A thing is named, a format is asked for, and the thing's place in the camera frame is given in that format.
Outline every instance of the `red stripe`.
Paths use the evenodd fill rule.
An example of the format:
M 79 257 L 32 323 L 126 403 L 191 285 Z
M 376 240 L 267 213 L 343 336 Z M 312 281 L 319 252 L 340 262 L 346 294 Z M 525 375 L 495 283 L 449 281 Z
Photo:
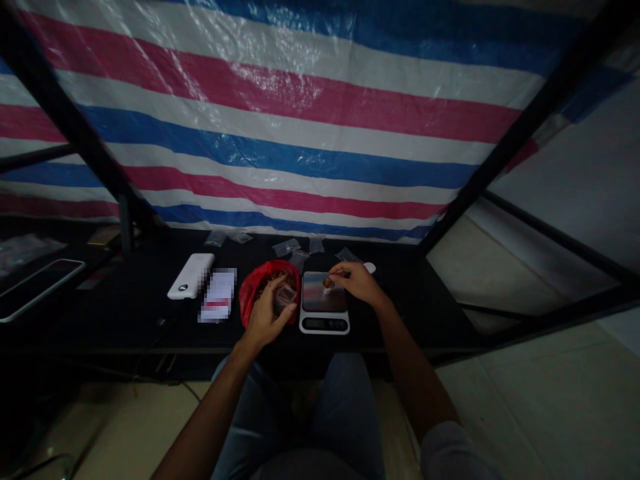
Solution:
M 53 66 L 168 95 L 285 117 L 496 143 L 520 110 L 418 97 L 312 75 L 229 63 L 22 12 Z
M 0 105 L 0 137 L 20 140 L 64 142 L 47 114 L 40 107 Z
M 0 195 L 0 212 L 37 217 L 72 217 L 78 219 L 119 217 L 118 205 L 106 201 L 66 201 L 36 197 Z
M 140 190 L 183 189 L 196 195 L 224 198 L 246 198 L 256 205 L 316 213 L 341 213 L 361 218 L 429 219 L 446 205 L 417 202 L 376 202 L 322 197 L 311 193 L 262 189 L 238 185 L 222 177 L 190 175 L 172 167 L 124 167 L 133 184 Z
M 534 140 L 530 139 L 522 146 L 522 148 L 516 153 L 505 167 L 505 173 L 509 173 L 511 170 L 520 165 L 524 160 L 530 156 L 538 153 L 538 145 Z

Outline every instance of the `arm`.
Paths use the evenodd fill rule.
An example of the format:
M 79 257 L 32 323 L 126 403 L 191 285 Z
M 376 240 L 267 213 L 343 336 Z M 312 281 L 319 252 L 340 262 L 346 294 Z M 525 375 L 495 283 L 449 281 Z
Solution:
M 331 271 L 331 279 L 354 297 L 372 306 L 380 322 L 391 371 L 413 432 L 422 441 L 439 423 L 460 418 L 449 394 L 432 366 L 411 338 L 390 298 L 361 263 L 342 262 Z
M 293 303 L 279 318 L 273 314 L 273 290 L 284 279 L 270 282 L 254 304 L 245 334 L 235 344 L 226 365 L 158 465 L 152 480 L 211 478 L 251 365 L 260 350 L 280 334 L 295 310 Z

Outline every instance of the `leg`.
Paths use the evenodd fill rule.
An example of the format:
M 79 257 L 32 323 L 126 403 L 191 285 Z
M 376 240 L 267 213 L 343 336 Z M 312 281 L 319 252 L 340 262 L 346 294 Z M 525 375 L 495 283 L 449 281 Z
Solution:
M 377 408 L 367 366 L 359 353 L 336 353 L 327 369 L 311 421 L 311 439 L 368 479 L 385 466 Z
M 212 381 L 226 364 L 220 362 Z M 231 427 L 220 452 L 211 480 L 245 479 L 281 447 L 280 422 L 293 416 L 287 402 L 280 398 L 277 385 L 254 362 L 242 387 Z

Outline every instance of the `sleeve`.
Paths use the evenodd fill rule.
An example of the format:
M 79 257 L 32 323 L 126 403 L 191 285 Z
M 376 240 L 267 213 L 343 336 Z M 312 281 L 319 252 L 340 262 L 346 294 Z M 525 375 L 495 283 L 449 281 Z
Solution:
M 502 480 L 500 472 L 477 454 L 464 428 L 452 421 L 425 435 L 420 472 L 425 480 Z

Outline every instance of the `blue stripe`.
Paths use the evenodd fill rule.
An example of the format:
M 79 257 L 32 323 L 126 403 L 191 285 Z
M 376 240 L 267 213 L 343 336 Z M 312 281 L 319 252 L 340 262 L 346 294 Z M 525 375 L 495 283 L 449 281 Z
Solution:
M 11 69 L 2 59 L 0 59 L 0 75 L 13 75 Z
M 410 57 L 548 75 L 582 19 L 451 0 L 164 0 Z
M 260 212 L 227 212 L 207 210 L 197 205 L 176 205 L 174 207 L 153 207 L 165 221 L 197 223 L 206 220 L 216 225 L 230 227 L 273 227 L 280 231 L 301 231 L 324 235 L 344 235 L 347 237 L 400 240 L 402 237 L 423 238 L 431 227 L 416 227 L 412 230 L 392 230 L 380 228 L 337 227 L 300 221 L 279 220 Z
M 580 82 L 571 98 L 560 108 L 560 113 L 571 122 L 578 123 L 601 102 L 634 79 L 630 73 L 600 66 Z
M 158 145 L 232 167 L 395 187 L 445 189 L 463 187 L 477 168 L 460 163 L 426 163 L 296 147 L 182 127 L 134 111 L 79 107 L 106 142 Z
M 38 163 L 0 175 L 0 180 L 55 185 L 59 187 L 103 187 L 86 165 Z

